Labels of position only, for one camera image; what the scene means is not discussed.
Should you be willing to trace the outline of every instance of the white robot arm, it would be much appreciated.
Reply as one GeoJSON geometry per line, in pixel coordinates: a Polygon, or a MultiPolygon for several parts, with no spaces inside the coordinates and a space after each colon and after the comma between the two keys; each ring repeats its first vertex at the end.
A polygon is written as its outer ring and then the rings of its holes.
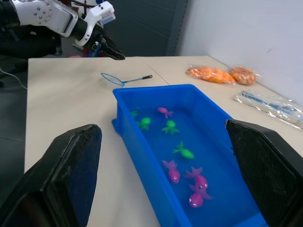
{"type": "Polygon", "coordinates": [[[115,19],[114,8],[107,1],[91,8],[84,20],[57,0],[10,0],[10,4],[2,3],[3,12],[0,10],[0,14],[8,12],[12,6],[21,26],[45,26],[64,37],[73,36],[79,46],[95,50],[101,44],[105,55],[125,59],[103,30],[104,24],[115,19]]]}

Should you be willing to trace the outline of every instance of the blue plastic tub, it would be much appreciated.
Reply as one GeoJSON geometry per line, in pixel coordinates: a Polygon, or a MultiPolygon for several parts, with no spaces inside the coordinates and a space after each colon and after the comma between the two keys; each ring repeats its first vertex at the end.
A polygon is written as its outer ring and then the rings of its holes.
{"type": "Polygon", "coordinates": [[[266,223],[252,198],[232,154],[226,119],[231,117],[193,85],[115,89],[117,118],[113,126],[121,135],[163,227],[259,227],[266,223]],[[167,119],[157,111],[174,111],[171,119],[180,133],[166,134],[167,119]],[[136,121],[149,117],[149,130],[136,121]],[[194,159],[172,153],[180,142],[194,159]],[[168,178],[162,160],[175,160],[181,174],[178,184],[168,178]],[[188,199],[193,179],[184,177],[191,167],[202,167],[212,200],[192,208],[188,199]]]}

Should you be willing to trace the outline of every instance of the green toy fish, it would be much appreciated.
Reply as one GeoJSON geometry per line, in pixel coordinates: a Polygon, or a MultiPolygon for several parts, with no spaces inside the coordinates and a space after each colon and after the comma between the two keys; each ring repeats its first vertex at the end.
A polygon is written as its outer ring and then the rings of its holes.
{"type": "Polygon", "coordinates": [[[135,118],[138,115],[138,111],[136,111],[136,110],[131,111],[131,115],[133,118],[135,118]]]}
{"type": "Polygon", "coordinates": [[[162,129],[162,131],[165,131],[166,134],[170,131],[171,134],[174,134],[175,132],[180,132],[178,129],[176,129],[176,123],[174,123],[172,120],[168,120],[166,122],[165,128],[162,129]]]}
{"type": "Polygon", "coordinates": [[[181,155],[185,158],[193,159],[195,156],[189,150],[183,148],[183,142],[178,145],[178,149],[174,149],[173,153],[181,151],[181,155]]]}
{"type": "Polygon", "coordinates": [[[139,128],[141,130],[148,130],[148,126],[150,125],[151,123],[151,119],[149,117],[144,117],[141,122],[137,122],[139,128]]]}

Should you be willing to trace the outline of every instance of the clear plastic bag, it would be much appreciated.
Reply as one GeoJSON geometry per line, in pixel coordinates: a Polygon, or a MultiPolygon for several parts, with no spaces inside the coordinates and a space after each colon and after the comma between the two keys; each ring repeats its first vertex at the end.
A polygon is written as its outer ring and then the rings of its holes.
{"type": "Polygon", "coordinates": [[[233,67],[228,73],[238,84],[243,85],[251,85],[255,83],[257,77],[260,77],[260,75],[256,74],[254,71],[243,66],[233,67]]]}
{"type": "Polygon", "coordinates": [[[186,74],[197,79],[203,79],[214,83],[232,83],[236,81],[227,73],[218,68],[208,66],[191,66],[186,74]]]}
{"type": "Polygon", "coordinates": [[[236,94],[233,99],[264,111],[298,129],[303,129],[303,108],[281,96],[246,90],[236,94]]]}

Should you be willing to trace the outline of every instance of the white table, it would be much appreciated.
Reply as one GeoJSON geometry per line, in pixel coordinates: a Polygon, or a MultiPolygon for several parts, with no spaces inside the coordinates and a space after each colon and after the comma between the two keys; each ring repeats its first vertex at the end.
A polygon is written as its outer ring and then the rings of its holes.
{"type": "Polygon", "coordinates": [[[184,71],[189,64],[221,69],[227,67],[210,57],[134,57],[125,61],[107,58],[31,59],[28,74],[28,104],[25,171],[38,161],[52,140],[85,124],[97,124],[103,133],[98,181],[89,227],[156,227],[157,218],[122,139],[111,120],[116,117],[112,85],[100,72],[121,79],[153,78],[126,84],[127,87],[192,83],[233,118],[260,124],[277,131],[303,156],[303,131],[231,97],[242,90],[266,90],[222,85],[191,79],[184,71]]]}

